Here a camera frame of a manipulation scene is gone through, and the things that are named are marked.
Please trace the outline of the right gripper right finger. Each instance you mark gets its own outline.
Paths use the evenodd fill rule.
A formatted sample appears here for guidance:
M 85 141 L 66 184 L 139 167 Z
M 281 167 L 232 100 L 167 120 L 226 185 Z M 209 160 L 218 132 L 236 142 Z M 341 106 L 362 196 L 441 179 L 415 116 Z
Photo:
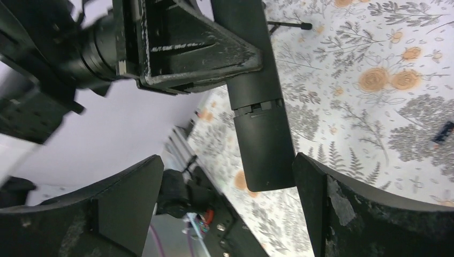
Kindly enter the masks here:
M 315 256 L 453 256 L 453 208 L 380 190 L 303 153 L 293 174 Z

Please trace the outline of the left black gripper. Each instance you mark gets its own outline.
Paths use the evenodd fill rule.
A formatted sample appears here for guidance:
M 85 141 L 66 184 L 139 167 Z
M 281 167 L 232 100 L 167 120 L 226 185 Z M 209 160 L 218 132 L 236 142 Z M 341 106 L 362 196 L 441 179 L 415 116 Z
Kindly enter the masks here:
M 260 68 L 261 51 L 204 16 L 195 1 L 112 1 L 81 31 L 83 85 L 133 79 L 143 90 L 190 94 Z

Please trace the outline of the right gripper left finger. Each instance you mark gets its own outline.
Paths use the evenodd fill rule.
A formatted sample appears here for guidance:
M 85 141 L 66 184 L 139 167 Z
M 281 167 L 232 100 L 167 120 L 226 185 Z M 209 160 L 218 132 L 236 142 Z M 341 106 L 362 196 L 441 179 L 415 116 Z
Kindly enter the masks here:
M 163 169 L 153 155 L 39 205 L 1 209 L 1 256 L 141 256 Z

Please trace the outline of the black remote control back up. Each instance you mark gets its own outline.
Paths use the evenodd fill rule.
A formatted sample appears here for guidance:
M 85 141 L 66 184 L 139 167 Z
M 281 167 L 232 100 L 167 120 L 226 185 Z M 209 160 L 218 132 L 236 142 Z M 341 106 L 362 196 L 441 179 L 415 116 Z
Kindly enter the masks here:
M 294 187 L 294 147 L 261 1 L 212 1 L 214 19 L 262 52 L 263 68 L 227 81 L 247 187 Z

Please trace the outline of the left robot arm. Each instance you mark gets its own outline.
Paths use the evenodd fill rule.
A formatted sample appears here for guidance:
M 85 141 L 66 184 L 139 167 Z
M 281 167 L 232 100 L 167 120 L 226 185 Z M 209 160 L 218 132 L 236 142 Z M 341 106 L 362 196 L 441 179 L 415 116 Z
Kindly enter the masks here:
M 46 142 L 79 89 L 115 81 L 166 95 L 199 93 L 262 68 L 261 51 L 205 17 L 195 1 L 113 1 L 87 27 L 70 1 L 1 1 L 1 133 Z

